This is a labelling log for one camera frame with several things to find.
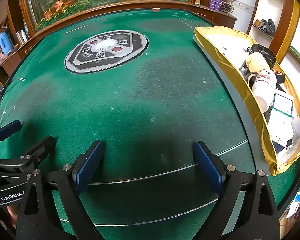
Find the metal screw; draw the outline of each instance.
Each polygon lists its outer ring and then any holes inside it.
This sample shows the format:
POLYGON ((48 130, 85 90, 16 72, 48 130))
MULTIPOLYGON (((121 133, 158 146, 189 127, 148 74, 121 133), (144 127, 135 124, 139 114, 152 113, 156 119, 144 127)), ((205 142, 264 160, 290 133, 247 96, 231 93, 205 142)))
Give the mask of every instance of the metal screw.
POLYGON ((265 172, 263 170, 258 170, 258 174, 263 177, 265 175, 265 172))
POLYGON ((65 165, 63 165, 62 169, 64 171, 69 171, 69 169, 71 169, 71 164, 65 164, 65 165))
POLYGON ((233 165, 228 165, 227 170, 228 171, 235 171, 235 167, 233 165))
POLYGON ((39 170, 39 169, 35 169, 35 170, 32 172, 32 175, 33 175, 33 176, 37 176, 37 175, 39 175, 39 173, 40 173, 40 170, 39 170))

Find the drawer handle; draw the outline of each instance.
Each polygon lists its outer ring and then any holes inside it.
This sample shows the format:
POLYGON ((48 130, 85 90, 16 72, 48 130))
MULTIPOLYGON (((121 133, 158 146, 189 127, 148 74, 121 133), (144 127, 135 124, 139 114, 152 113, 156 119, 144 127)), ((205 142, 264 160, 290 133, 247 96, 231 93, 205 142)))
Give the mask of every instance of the drawer handle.
POLYGON ((29 50, 31 50, 31 49, 32 49, 32 46, 25 51, 25 54, 28 54, 29 50))
POLYGON ((197 13, 197 15, 199 15, 200 17, 203 16, 203 18, 205 18, 206 16, 204 14, 201 14, 201 13, 197 13))

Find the red and white object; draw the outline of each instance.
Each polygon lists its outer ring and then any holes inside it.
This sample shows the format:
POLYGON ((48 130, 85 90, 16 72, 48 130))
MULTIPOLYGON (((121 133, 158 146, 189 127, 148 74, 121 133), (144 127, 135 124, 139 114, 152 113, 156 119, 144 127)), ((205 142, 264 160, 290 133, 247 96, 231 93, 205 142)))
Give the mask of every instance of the red and white object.
POLYGON ((261 69, 253 84, 252 92, 263 113, 268 111, 274 97, 277 77, 270 69, 261 69))

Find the device screen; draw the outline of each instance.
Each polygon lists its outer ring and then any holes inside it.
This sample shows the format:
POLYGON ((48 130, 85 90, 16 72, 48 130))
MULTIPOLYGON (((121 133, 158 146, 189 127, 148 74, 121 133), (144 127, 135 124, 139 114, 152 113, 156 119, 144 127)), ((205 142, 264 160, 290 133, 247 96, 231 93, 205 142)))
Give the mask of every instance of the device screen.
POLYGON ((273 108, 292 117, 293 101, 279 94, 274 94, 273 108))

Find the white electronic device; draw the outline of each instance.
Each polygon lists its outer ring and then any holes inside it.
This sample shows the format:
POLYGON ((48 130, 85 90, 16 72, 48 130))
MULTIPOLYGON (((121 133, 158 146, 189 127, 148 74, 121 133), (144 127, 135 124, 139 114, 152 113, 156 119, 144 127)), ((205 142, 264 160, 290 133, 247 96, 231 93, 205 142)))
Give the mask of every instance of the white electronic device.
POLYGON ((274 91, 274 101, 268 122, 271 140, 286 147, 293 137, 292 129, 293 97, 280 90, 274 91))

